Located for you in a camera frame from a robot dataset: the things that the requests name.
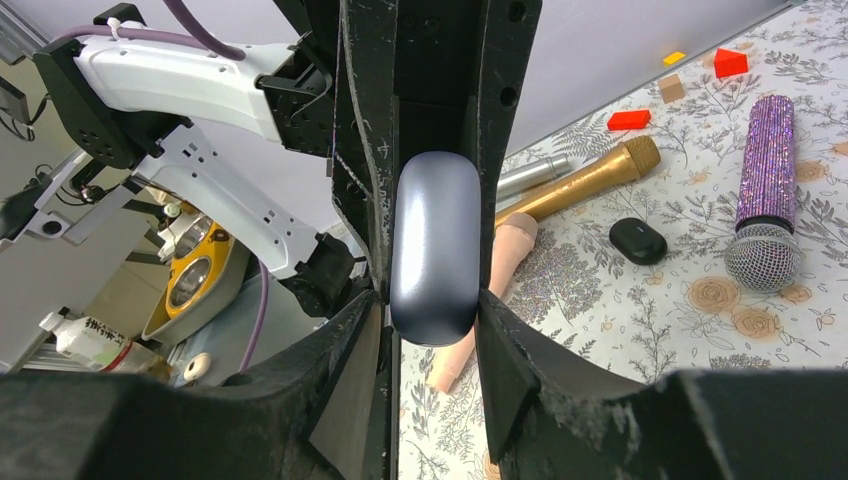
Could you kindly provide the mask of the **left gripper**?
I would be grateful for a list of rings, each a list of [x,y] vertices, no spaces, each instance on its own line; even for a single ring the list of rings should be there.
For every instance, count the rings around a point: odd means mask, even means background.
[[[256,81],[261,133],[336,151],[333,204],[389,290],[395,169],[430,151],[496,183],[542,13],[540,1],[280,1],[296,32]]]

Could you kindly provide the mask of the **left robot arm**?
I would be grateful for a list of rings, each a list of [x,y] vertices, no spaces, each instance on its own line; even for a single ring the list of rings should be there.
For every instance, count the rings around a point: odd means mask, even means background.
[[[330,163],[334,206],[395,328],[445,344],[487,284],[498,177],[538,1],[281,1],[293,44],[225,43],[184,4],[185,34],[121,3],[34,55],[90,164],[3,200],[1,243],[83,242],[142,187],[248,248],[313,316],[348,301],[353,257],[221,159],[200,120]]]

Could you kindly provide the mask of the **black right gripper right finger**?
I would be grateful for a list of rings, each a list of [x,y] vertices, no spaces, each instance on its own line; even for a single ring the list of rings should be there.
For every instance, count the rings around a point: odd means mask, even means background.
[[[488,291],[476,323],[505,479],[843,479],[847,375],[683,369],[649,385],[581,358]]]

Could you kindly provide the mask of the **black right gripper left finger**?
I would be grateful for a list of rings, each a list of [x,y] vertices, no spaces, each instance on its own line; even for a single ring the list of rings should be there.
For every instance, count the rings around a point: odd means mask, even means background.
[[[377,293],[219,386],[132,374],[1,379],[5,479],[394,479],[396,355]]]

